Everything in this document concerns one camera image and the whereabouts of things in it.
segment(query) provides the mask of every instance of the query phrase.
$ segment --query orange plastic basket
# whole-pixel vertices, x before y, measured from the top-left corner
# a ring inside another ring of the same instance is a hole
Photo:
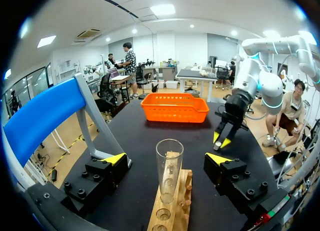
[[[202,123],[209,107],[190,93],[149,93],[141,102],[149,121]]]

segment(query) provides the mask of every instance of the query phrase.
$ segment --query black tabletop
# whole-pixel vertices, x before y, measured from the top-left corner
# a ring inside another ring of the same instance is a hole
[[[176,77],[189,77],[189,78],[201,78],[201,79],[209,79],[209,80],[217,80],[216,77],[205,77],[200,74],[200,71],[194,71],[190,69],[181,69]]]
[[[220,103],[208,103],[210,112],[204,123],[149,122],[138,100],[128,104],[108,125],[113,135],[132,159],[132,166],[112,196],[105,196],[96,210],[85,219],[110,231],[145,231],[154,205],[158,175],[156,144],[167,138],[184,146],[183,169],[191,169],[192,204],[189,231],[238,231],[247,220],[239,214],[226,196],[220,196],[205,171],[205,153],[213,152],[213,132],[220,122],[215,115]],[[227,124],[225,133],[231,128]],[[96,148],[113,153],[108,141],[99,134]],[[226,158],[239,158],[257,178],[269,183],[268,191],[276,190],[269,164],[250,131],[239,129],[231,144],[223,151]],[[86,150],[71,169],[66,180],[78,176],[90,160]]]

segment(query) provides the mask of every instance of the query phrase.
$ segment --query man standing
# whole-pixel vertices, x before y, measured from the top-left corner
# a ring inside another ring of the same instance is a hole
[[[292,136],[286,143],[277,147],[280,152],[297,142],[305,118],[305,108],[301,98],[305,88],[304,82],[300,79],[294,81],[294,91],[287,92],[283,95],[281,111],[277,115],[268,114],[266,116],[265,124],[268,129],[268,136],[267,140],[262,143],[264,147],[273,146],[275,144],[274,126],[276,130],[279,130],[279,128],[286,129],[289,136]],[[299,125],[295,123],[295,119],[298,119]]]
[[[130,42],[123,44],[123,50],[126,52],[125,62],[119,63],[118,67],[124,66],[126,75],[133,76],[127,81],[127,83],[131,85],[133,94],[130,95],[130,98],[133,99],[138,97],[138,85],[136,82],[136,54],[134,53]]]
[[[235,62],[231,61],[229,80],[227,80],[228,85],[233,85],[236,76],[236,65]]]

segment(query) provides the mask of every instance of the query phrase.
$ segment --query glass cup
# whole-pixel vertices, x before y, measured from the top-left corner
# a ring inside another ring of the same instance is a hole
[[[170,204],[174,200],[184,146],[178,140],[168,138],[158,142],[155,149],[161,201]]]

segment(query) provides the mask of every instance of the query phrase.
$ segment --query white bin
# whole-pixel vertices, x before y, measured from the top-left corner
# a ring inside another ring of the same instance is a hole
[[[166,81],[165,86],[167,89],[176,90],[178,88],[178,81]]]
[[[165,87],[165,82],[152,82],[153,87],[158,85],[158,89],[163,89]]]
[[[152,82],[143,85],[143,88],[144,88],[145,90],[150,90],[150,89],[152,89]]]

